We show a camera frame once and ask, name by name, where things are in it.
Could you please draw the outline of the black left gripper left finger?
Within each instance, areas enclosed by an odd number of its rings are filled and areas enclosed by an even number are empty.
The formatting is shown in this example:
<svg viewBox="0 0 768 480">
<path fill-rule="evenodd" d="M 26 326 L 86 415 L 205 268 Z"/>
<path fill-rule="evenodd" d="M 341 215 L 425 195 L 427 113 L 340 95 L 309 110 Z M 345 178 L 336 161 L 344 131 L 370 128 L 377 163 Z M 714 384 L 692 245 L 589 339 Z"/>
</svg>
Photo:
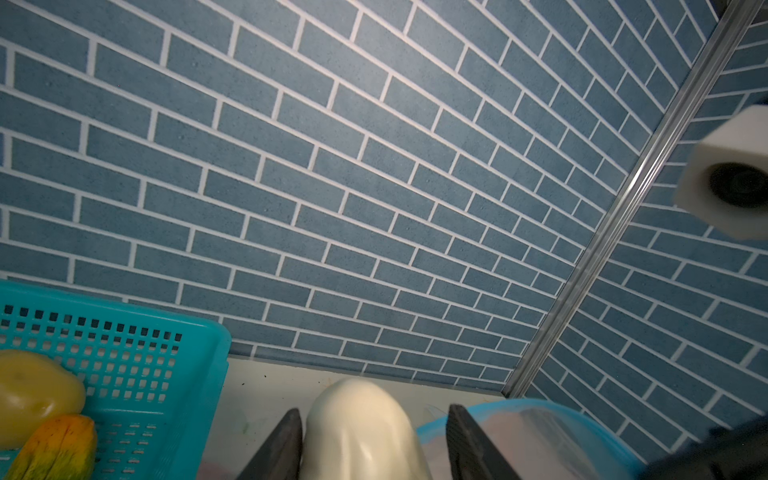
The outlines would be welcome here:
<svg viewBox="0 0 768 480">
<path fill-rule="evenodd" d="M 237 480 L 297 480 L 303 449 L 298 408 L 289 409 L 251 458 Z"/>
</svg>

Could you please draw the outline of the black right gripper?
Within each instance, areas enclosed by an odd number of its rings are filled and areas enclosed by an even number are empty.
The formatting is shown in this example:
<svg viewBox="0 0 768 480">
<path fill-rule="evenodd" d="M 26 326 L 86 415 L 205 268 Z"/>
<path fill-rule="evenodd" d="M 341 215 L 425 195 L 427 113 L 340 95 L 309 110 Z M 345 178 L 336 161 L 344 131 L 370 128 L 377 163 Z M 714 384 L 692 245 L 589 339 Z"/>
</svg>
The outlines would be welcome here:
<svg viewBox="0 0 768 480">
<path fill-rule="evenodd" d="M 646 466 L 639 479 L 766 479 L 767 416 L 713 428 L 695 443 Z"/>
</svg>

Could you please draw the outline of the white toy daikon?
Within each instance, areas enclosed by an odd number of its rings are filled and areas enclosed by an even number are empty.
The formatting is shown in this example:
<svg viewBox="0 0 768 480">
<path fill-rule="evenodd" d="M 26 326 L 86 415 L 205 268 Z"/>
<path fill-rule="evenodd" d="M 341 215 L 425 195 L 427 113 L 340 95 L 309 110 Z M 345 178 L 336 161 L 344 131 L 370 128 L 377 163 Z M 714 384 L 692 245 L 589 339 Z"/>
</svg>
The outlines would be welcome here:
<svg viewBox="0 0 768 480">
<path fill-rule="evenodd" d="M 416 432 L 380 386 L 346 379 L 325 389 L 306 419 L 301 479 L 429 479 Z"/>
</svg>

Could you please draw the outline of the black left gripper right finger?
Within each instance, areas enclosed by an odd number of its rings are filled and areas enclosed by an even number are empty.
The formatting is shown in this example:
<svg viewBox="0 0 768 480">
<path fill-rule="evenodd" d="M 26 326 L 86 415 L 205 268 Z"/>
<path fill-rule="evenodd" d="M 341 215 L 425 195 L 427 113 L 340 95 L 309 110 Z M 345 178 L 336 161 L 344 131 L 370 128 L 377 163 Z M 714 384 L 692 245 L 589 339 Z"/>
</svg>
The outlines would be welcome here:
<svg viewBox="0 0 768 480">
<path fill-rule="evenodd" d="M 520 480 L 467 409 L 449 407 L 446 442 L 453 480 Z"/>
</svg>

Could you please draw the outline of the clear zip top bag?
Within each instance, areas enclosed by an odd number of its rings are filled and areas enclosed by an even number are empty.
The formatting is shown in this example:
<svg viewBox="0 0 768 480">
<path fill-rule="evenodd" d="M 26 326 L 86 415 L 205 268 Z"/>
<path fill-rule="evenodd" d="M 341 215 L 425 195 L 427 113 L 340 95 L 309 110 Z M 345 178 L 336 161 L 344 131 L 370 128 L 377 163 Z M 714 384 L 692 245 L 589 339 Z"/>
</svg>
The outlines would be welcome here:
<svg viewBox="0 0 768 480">
<path fill-rule="evenodd" d="M 465 407 L 521 479 L 636 479 L 644 464 L 587 416 L 537 399 Z M 448 414 L 417 429 L 434 479 L 452 479 Z"/>
</svg>

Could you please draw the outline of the orange green toy corn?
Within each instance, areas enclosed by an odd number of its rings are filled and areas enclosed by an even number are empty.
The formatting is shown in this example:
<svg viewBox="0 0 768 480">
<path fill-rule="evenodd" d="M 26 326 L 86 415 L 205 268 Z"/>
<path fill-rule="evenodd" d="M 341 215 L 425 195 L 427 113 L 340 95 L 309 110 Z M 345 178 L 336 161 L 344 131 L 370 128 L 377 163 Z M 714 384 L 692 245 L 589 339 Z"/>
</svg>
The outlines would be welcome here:
<svg viewBox="0 0 768 480">
<path fill-rule="evenodd" d="M 80 414 L 46 421 L 27 440 L 4 479 L 88 480 L 95 467 L 95 422 Z"/>
</svg>

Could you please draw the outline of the teal plastic basket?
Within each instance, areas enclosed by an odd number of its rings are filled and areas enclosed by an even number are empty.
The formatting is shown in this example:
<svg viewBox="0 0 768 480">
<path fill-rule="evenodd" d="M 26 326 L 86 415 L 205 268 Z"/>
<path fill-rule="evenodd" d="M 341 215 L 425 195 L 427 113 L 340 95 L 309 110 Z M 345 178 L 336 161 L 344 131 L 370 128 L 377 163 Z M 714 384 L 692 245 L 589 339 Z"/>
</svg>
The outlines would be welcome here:
<svg viewBox="0 0 768 480">
<path fill-rule="evenodd" d="M 80 378 L 96 479 L 195 478 L 228 371 L 222 325 L 3 281 L 1 347 Z"/>
</svg>

